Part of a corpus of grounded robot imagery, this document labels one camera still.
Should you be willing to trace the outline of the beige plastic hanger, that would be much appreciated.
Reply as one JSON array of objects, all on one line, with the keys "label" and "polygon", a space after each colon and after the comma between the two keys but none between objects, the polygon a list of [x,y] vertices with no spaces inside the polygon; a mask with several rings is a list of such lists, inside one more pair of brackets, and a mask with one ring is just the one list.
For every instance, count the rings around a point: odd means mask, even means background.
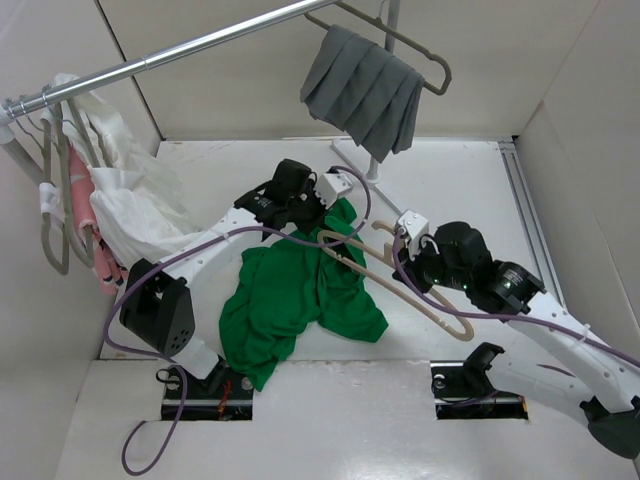
[{"label": "beige plastic hanger", "polygon": [[[354,247],[355,249],[359,250],[361,253],[368,254],[369,256],[371,256],[374,259],[378,260],[382,264],[384,264],[384,265],[386,265],[386,266],[388,266],[390,268],[394,267],[394,263],[393,263],[393,259],[392,259],[392,245],[390,243],[386,243],[384,245],[383,252],[380,253],[380,252],[376,251],[374,248],[366,245],[365,243],[363,243],[363,242],[361,242],[359,240],[355,240],[355,239],[347,240],[346,236],[344,234],[341,234],[341,233],[338,233],[338,232],[334,232],[334,231],[330,231],[330,230],[326,230],[326,229],[320,230],[318,232],[317,236],[316,236],[316,239],[318,240],[319,243],[324,243],[327,239],[336,240],[336,241],[342,241],[347,246]],[[474,339],[475,331],[474,331],[473,326],[471,325],[471,323],[469,322],[469,320],[467,318],[459,316],[459,315],[455,315],[454,316],[454,318],[459,322],[459,324],[462,327],[461,330],[456,330],[451,325],[449,325],[448,323],[443,321],[433,311],[431,311],[429,308],[427,308],[423,303],[419,302],[418,300],[415,300],[409,294],[405,293],[400,288],[394,286],[390,281],[384,279],[383,277],[379,276],[378,274],[376,274],[376,273],[368,270],[367,268],[361,266],[360,264],[358,264],[356,261],[352,260],[346,254],[338,253],[333,248],[329,248],[329,247],[323,247],[322,250],[324,251],[325,254],[329,255],[334,260],[337,260],[338,262],[340,262],[343,265],[349,267],[351,270],[357,272],[358,274],[360,274],[360,275],[362,275],[362,276],[364,276],[364,277],[366,277],[366,278],[368,278],[370,280],[373,280],[375,283],[380,285],[382,288],[384,288],[385,290],[391,292],[396,297],[400,298],[402,301],[404,301],[408,305],[412,306],[414,309],[419,311],[423,316],[426,316],[428,319],[430,319],[432,322],[434,322],[438,327],[443,329],[446,333],[448,333],[449,335],[451,335],[455,339],[457,339],[459,341],[462,341],[462,342],[470,342],[471,340]]]}]

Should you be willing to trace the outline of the green t shirt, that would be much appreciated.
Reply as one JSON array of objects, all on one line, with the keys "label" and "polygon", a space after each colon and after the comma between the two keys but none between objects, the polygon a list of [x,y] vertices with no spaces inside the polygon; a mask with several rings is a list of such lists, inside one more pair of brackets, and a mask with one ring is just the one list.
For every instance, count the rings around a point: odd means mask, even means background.
[{"label": "green t shirt", "polygon": [[388,327],[363,275],[315,247],[315,234],[292,233],[243,252],[238,285],[219,319],[230,367],[262,390],[297,338],[316,323],[360,342],[377,342]]}]

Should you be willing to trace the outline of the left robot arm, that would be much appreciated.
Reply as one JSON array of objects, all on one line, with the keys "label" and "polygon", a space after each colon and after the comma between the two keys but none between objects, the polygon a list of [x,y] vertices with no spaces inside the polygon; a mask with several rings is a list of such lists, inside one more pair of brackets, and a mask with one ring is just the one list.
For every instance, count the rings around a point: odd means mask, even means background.
[{"label": "left robot arm", "polygon": [[193,293],[242,252],[292,223],[304,232],[318,226],[336,195],[326,176],[284,159],[273,177],[234,201],[210,229],[177,253],[159,261],[141,259],[130,270],[119,313],[120,324],[153,353],[186,370],[188,384],[201,396],[222,387],[224,362],[196,336]]}]

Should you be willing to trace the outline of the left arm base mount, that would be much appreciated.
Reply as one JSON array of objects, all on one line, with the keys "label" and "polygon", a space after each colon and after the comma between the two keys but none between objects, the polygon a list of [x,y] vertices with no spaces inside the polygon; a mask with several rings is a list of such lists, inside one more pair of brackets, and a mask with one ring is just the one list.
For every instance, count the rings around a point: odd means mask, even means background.
[{"label": "left arm base mount", "polygon": [[186,400],[180,417],[184,421],[251,421],[254,388],[249,379],[228,367],[214,371],[206,380],[185,373],[186,387],[175,366],[159,369],[156,381],[163,385],[160,418],[173,420],[183,392]]}]

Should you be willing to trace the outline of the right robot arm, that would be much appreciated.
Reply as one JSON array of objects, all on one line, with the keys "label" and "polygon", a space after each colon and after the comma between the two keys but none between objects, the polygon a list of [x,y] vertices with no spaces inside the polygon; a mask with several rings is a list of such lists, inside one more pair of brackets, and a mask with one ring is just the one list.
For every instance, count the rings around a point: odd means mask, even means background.
[{"label": "right robot arm", "polygon": [[559,363],[524,362],[515,346],[483,343],[463,364],[468,390],[522,395],[585,427],[610,452],[638,458],[638,359],[606,344],[526,268],[494,259],[468,223],[451,222],[431,234],[425,218],[407,211],[393,231],[394,276],[420,299],[437,287],[460,291],[476,308],[469,318],[498,320]]}]

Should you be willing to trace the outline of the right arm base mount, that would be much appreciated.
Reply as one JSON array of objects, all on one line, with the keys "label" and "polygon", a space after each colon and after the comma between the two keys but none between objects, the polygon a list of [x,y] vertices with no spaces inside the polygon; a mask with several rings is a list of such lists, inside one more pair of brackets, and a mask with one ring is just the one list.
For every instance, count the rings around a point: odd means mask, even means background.
[{"label": "right arm base mount", "polygon": [[505,350],[495,344],[480,344],[464,360],[430,363],[431,391],[438,420],[529,420],[522,396],[499,391],[487,372]]}]

